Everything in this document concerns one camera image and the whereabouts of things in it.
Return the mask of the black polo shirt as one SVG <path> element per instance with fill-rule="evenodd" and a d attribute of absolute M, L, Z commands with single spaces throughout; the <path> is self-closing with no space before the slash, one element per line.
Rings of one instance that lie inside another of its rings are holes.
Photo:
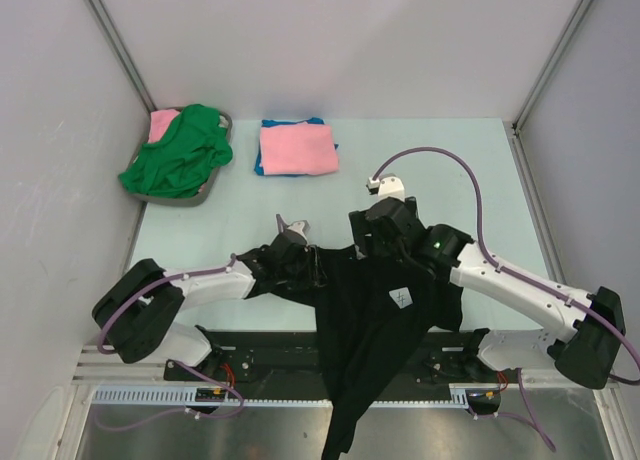
<path fill-rule="evenodd" d="M 349 451 L 356 424 L 416 352 L 428 330 L 457 331 L 463 290 L 354 247 L 301 249 L 277 261 L 267 247 L 238 256 L 251 296 L 272 293 L 314 308 L 319 365 L 333 412 L 322 456 Z"/>

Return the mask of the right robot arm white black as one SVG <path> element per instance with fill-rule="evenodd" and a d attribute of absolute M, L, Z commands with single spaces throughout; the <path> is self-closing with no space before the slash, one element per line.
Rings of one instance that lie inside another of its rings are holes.
<path fill-rule="evenodd" d="M 354 243 L 366 257 L 391 257 L 427 277 L 483 294 L 539 325 L 532 332 L 486 334 L 463 353 L 461 368 L 473 381 L 496 370 L 553 364 L 570 381 L 604 388 L 626 333 L 620 296 L 568 287 L 532 275 L 482 248 L 452 226 L 425 226 L 414 198 L 385 198 L 349 215 Z"/>

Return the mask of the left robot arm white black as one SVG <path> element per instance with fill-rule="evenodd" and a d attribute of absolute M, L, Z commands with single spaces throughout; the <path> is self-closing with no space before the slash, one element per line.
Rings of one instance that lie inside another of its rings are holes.
<path fill-rule="evenodd" d="M 125 364 L 156 355 L 185 363 L 197 378 L 214 377 L 221 356 L 198 327 L 176 321 L 179 313 L 216 301 L 243 301 L 324 282 L 319 249 L 285 230 L 272 243 L 232 254 L 219 267 L 169 271 L 151 259 L 134 264 L 92 310 L 100 328 L 97 349 Z"/>

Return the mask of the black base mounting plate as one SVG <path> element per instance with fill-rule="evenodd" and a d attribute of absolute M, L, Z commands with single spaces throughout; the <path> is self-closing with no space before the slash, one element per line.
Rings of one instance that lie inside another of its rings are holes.
<path fill-rule="evenodd" d="M 467 399 L 497 403 L 501 392 L 518 386 L 513 369 L 499 374 L 478 358 L 489 331 L 435 332 L 420 346 L 373 405 L 443 405 Z M 313 332 L 207 331 L 213 351 L 195 368 L 229 381 L 249 402 L 313 402 L 329 399 Z"/>

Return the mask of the pink t shirt in tray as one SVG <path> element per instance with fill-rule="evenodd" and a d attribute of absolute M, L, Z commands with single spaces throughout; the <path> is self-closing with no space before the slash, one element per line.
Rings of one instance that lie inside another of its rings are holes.
<path fill-rule="evenodd" d="M 177 109 L 157 110 L 150 114 L 150 128 L 148 143 L 156 143 L 161 140 L 168 130 L 171 122 L 180 114 Z"/>

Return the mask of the right aluminium frame post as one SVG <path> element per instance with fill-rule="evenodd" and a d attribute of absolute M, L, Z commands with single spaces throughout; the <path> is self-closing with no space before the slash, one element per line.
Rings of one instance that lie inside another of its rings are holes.
<path fill-rule="evenodd" d="M 516 134 L 519 134 L 525 126 L 596 1 L 597 0 L 577 0 L 560 35 L 547 56 L 542 69 L 537 75 L 533 86 L 527 94 L 524 103 L 511 123 L 511 127 Z"/>

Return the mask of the aluminium frame post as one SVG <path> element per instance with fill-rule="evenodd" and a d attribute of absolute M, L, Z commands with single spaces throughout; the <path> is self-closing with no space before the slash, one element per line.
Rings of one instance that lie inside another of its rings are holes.
<path fill-rule="evenodd" d="M 596 1 L 597 0 L 577 0 L 560 35 L 547 56 L 542 69 L 537 75 L 533 86 L 527 94 L 524 103 L 511 123 L 511 127 L 516 134 L 519 134 L 525 126 Z"/>
<path fill-rule="evenodd" d="M 104 0 L 83 0 L 114 54 L 126 79 L 148 113 L 158 109 Z"/>

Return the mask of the left aluminium frame post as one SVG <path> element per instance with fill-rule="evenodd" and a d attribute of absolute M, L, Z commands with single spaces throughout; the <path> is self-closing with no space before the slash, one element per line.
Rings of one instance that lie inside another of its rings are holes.
<path fill-rule="evenodd" d="M 104 0 L 83 0 L 114 54 L 126 79 L 148 113 L 158 109 Z"/>

